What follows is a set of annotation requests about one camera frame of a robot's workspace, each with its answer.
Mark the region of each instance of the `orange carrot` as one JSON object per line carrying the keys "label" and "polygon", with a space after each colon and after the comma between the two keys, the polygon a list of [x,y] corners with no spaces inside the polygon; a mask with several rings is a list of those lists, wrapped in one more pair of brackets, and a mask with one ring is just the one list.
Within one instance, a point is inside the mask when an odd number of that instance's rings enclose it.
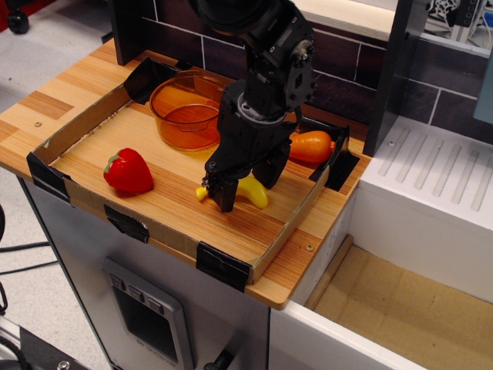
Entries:
{"label": "orange carrot", "polygon": [[322,163],[330,158],[335,143],[324,131],[310,131],[291,137],[290,156],[296,160],[310,163]]}

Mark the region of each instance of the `screw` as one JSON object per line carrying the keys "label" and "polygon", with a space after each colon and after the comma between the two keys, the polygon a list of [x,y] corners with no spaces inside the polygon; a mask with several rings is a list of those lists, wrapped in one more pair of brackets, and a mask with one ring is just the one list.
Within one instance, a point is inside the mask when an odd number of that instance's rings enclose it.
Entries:
{"label": "screw", "polygon": [[58,367],[56,370],[69,370],[70,369],[70,364],[68,361],[62,361],[59,363]]}

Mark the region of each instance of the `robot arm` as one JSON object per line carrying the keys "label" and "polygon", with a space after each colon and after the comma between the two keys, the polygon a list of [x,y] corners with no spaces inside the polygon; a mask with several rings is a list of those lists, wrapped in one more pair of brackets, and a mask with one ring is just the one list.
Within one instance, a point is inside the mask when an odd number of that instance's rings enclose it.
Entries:
{"label": "robot arm", "polygon": [[246,44],[246,80],[223,93],[221,142],[206,162],[203,186],[223,212],[233,209],[238,179],[253,175],[267,188],[279,179],[290,152],[290,134],[314,81],[312,29],[289,0],[190,0],[201,19]]}

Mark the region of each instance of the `cardboard tray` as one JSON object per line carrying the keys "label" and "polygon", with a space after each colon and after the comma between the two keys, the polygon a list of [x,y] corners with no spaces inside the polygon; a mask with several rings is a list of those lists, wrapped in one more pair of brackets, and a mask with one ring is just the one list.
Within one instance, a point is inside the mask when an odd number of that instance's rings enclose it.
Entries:
{"label": "cardboard tray", "polygon": [[[304,119],[302,130],[326,130],[336,141],[333,156],[315,171],[288,161],[268,190],[266,209],[237,198],[233,212],[221,213],[212,200],[199,202],[195,195],[205,175],[204,163],[216,147],[171,148],[159,137],[148,107],[152,91],[178,71],[144,60],[121,86],[31,152],[29,170],[38,187],[243,291],[265,271],[323,187],[338,190],[357,158],[347,150],[348,129]],[[123,193],[104,181],[108,158],[125,147],[138,151],[148,163],[155,180],[151,191]],[[340,167],[337,176],[329,177],[331,167]],[[320,236],[308,230],[298,234],[294,242],[300,247],[320,243]]]}

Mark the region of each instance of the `white cabinet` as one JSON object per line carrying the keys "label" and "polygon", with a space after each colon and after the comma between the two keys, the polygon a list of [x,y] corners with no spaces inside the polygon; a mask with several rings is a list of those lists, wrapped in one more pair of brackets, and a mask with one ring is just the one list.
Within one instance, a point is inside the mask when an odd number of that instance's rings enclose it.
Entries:
{"label": "white cabinet", "polygon": [[[293,301],[271,311],[270,370],[493,368],[493,147],[402,118],[384,142]],[[347,232],[360,248],[334,256]]]}

